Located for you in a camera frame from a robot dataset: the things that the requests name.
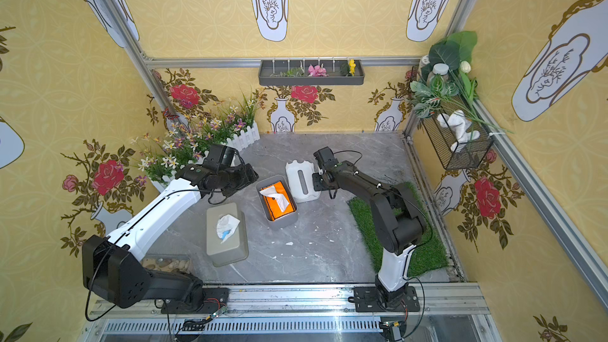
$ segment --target floral wallpaper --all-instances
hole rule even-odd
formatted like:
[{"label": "floral wallpaper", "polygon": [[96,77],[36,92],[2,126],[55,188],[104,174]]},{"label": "floral wallpaper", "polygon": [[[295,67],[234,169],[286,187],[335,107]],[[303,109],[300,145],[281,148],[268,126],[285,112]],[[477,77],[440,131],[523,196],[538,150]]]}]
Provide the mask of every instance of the floral wallpaper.
[{"label": "floral wallpaper", "polygon": [[[373,132],[379,111],[390,107],[393,101],[389,96],[396,90],[400,96],[399,115],[393,117],[398,122],[391,124],[392,132],[403,129],[409,114],[410,106],[405,99],[411,69],[411,66],[372,66],[365,69],[363,85],[355,86],[262,87],[258,84],[256,68],[159,69],[155,74],[183,115],[196,113],[207,117],[231,101],[242,101],[243,95],[254,95],[262,106],[255,114],[260,132]],[[376,96],[376,106],[374,100],[370,102],[370,93]],[[143,111],[150,122],[153,119],[149,114],[154,110],[149,106]]]},{"label": "floral wallpaper", "polygon": [[0,169],[0,339],[75,341],[81,244],[154,197],[148,188],[141,199],[148,183],[123,159],[134,135],[164,128],[149,123],[148,89],[83,0],[3,0],[3,9],[0,166],[5,130],[19,153]]},{"label": "floral wallpaper", "polygon": [[407,38],[412,0],[125,0],[157,58],[422,56],[459,0],[445,0],[424,42]]},{"label": "floral wallpaper", "polygon": [[[536,119],[522,121],[512,107],[547,35],[564,29],[558,25],[565,12],[587,5],[571,8],[578,1],[477,0],[465,29],[478,35],[471,65],[482,103],[513,131],[510,140],[606,261],[604,60]],[[475,171],[445,172],[423,130],[414,134],[414,147],[467,278],[479,283],[502,339],[605,340],[604,308],[500,157],[488,154]]]}]

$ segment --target gray marble floor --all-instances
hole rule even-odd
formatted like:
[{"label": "gray marble floor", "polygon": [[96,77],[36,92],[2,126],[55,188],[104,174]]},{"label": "gray marble floor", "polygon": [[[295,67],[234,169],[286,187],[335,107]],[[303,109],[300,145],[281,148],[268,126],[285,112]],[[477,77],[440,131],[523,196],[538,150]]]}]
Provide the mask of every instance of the gray marble floor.
[{"label": "gray marble floor", "polygon": [[[251,163],[260,179],[285,176],[285,164],[293,160],[314,162],[313,152],[325,146],[333,151],[358,150],[357,167],[387,182],[412,181],[401,135],[398,133],[262,135],[241,156]],[[358,155],[343,152],[340,160],[354,162]],[[322,193],[318,200],[298,205],[298,221],[282,230],[270,230],[262,205],[249,185],[233,195],[244,212],[249,244],[246,260],[215,268],[205,253],[207,198],[187,209],[149,249],[149,255],[188,255],[193,273],[207,282],[373,282],[375,272],[361,233],[346,201],[353,194],[339,190],[334,200]],[[431,272],[423,281],[447,281],[445,270]]]}]

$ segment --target crumpled tissue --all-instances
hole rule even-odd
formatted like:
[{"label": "crumpled tissue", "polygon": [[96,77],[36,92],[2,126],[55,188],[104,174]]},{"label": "crumpled tissue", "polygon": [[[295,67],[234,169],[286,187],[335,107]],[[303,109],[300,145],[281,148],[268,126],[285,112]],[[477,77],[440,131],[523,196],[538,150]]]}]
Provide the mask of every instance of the crumpled tissue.
[{"label": "crumpled tissue", "polygon": [[269,186],[266,189],[262,189],[260,194],[262,194],[264,197],[274,198],[277,200],[278,208],[281,209],[281,211],[285,211],[287,206],[289,206],[289,201],[287,201],[287,198],[285,198],[283,194],[277,193],[277,189],[274,187],[274,185]]},{"label": "crumpled tissue", "polygon": [[216,231],[218,233],[218,238],[224,243],[226,239],[230,238],[232,234],[237,230],[237,226],[241,223],[241,221],[230,214],[227,214],[221,217],[218,221],[218,225],[216,227]]}]

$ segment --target wire basket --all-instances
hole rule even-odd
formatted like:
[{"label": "wire basket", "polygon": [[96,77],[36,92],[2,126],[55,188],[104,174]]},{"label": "wire basket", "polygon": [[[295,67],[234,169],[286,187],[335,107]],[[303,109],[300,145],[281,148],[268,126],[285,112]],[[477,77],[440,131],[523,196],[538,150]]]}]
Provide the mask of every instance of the wire basket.
[{"label": "wire basket", "polygon": [[[465,105],[458,96],[453,97],[452,99],[458,101],[461,105]],[[442,102],[433,115],[429,118],[422,119],[422,125],[424,126],[424,129],[426,129],[430,142],[433,144],[433,148],[435,148],[441,165],[446,171],[475,169],[481,164],[486,153],[488,153],[488,150],[492,146],[492,143],[494,143],[494,140],[489,136],[488,130],[483,124],[473,122],[466,131],[479,131],[479,138],[467,142],[458,142],[456,140],[456,135],[451,128],[443,128],[437,122],[437,116],[439,114],[444,113],[449,116],[456,110],[460,110],[460,107],[452,103]],[[454,149],[454,152],[452,152],[450,147],[454,143],[456,143],[456,148]]]}]

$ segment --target small stone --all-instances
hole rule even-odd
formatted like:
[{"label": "small stone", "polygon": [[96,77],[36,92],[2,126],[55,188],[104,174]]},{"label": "small stone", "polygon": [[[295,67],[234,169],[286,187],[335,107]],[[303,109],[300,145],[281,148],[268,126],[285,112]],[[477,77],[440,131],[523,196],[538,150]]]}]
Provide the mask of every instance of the small stone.
[{"label": "small stone", "polygon": [[167,265],[171,264],[171,262],[173,262],[171,259],[156,259],[156,264],[158,264],[160,268],[165,268]]}]

